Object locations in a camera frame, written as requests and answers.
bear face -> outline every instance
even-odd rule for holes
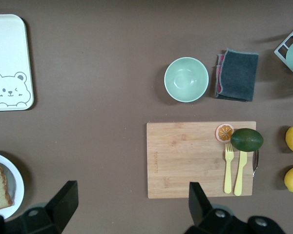
[[[30,100],[30,92],[27,90],[26,75],[17,72],[13,77],[0,75],[0,105],[18,106],[26,105]]]

bowl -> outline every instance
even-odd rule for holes
[[[199,60],[183,57],[172,62],[164,76],[164,84],[169,95],[180,102],[199,99],[209,84],[209,74]]]

gray cloth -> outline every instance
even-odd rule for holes
[[[225,54],[218,55],[216,98],[252,101],[257,64],[257,53],[228,49]]]

orange slice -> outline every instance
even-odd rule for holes
[[[234,128],[228,123],[223,123],[219,125],[216,128],[216,132],[215,132],[217,140],[222,143],[230,142],[230,138],[233,133],[234,133]]]

white plate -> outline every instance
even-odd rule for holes
[[[25,23],[0,15],[0,111],[26,110],[33,102]]]
[[[13,202],[12,206],[0,209],[0,215],[4,219],[10,217],[15,211],[20,207],[24,198],[24,182],[23,178],[14,166],[14,164],[0,155],[0,166],[6,175],[8,181],[8,192],[10,194],[11,200]]]

